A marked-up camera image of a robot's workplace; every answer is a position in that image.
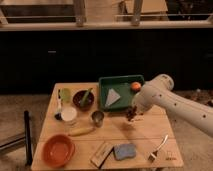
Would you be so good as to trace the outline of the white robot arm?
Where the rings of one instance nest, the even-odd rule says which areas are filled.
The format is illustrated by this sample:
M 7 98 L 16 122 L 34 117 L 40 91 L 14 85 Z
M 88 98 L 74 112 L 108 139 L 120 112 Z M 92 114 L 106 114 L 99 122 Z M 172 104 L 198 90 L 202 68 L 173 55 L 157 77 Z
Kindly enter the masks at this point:
M 174 94 L 173 87 L 173 79 L 160 74 L 145 82 L 133 97 L 132 106 L 142 113 L 153 105 L 160 106 L 213 137 L 213 108 Z

